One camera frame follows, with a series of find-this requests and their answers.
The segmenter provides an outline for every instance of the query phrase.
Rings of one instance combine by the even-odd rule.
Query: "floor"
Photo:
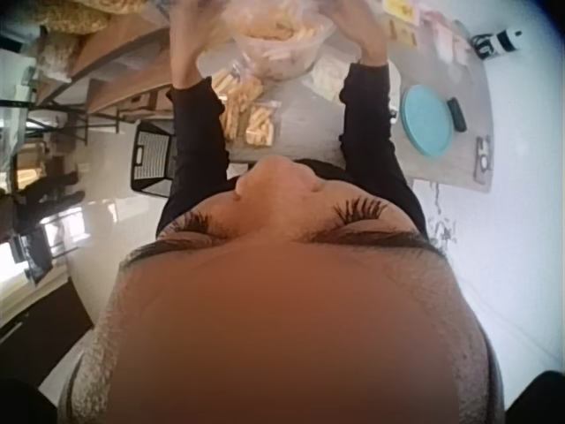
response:
[[[563,53],[546,19],[525,2],[428,2],[473,33],[519,26],[523,51],[487,64],[495,120],[495,180],[488,194],[417,181],[430,232],[499,356],[506,401],[546,369],[563,370]],[[152,240],[164,201],[129,189],[133,127],[93,132],[76,152],[87,198],[87,238],[70,272],[95,319],[117,267]]]

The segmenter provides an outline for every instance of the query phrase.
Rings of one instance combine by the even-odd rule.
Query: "gray table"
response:
[[[487,183],[474,180],[477,137],[491,137],[493,142],[493,114],[484,64],[471,54],[468,66],[442,62],[433,44],[433,31],[427,24],[418,29],[418,49],[399,42],[389,44],[389,56],[400,71],[402,91],[415,84],[427,84],[446,100],[456,97],[461,103],[469,127],[465,133],[456,133],[451,149],[441,158],[421,155],[411,144],[399,120],[393,126],[393,142],[404,173],[410,178],[423,179],[450,186],[458,186],[488,193],[493,173]],[[358,58],[358,48],[335,33],[322,48],[337,49],[351,62]],[[231,60],[243,60],[235,43],[203,56],[199,68],[204,75],[213,74]],[[243,142],[229,147],[230,157],[236,163],[256,162],[269,154],[284,155],[291,159],[312,158],[343,165],[338,137],[343,131],[344,106],[329,102],[315,94],[300,79],[276,83],[262,96],[265,100],[282,102],[282,123],[278,139],[271,148],[249,148]]]

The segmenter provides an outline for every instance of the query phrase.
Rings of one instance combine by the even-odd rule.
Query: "wooden shelf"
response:
[[[167,49],[144,70],[132,70],[111,82],[92,84],[88,93],[87,112],[96,113],[136,95],[171,84],[170,54]]]
[[[88,36],[71,70],[72,82],[53,82],[37,96],[37,104],[55,100],[67,88],[123,54],[158,41],[167,33],[167,27],[149,22],[134,13],[114,15],[109,25]]]

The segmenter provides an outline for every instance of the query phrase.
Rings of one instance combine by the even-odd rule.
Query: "teal plate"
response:
[[[401,117],[422,155],[439,157],[451,147],[454,127],[448,105],[428,86],[414,86],[404,94]]]

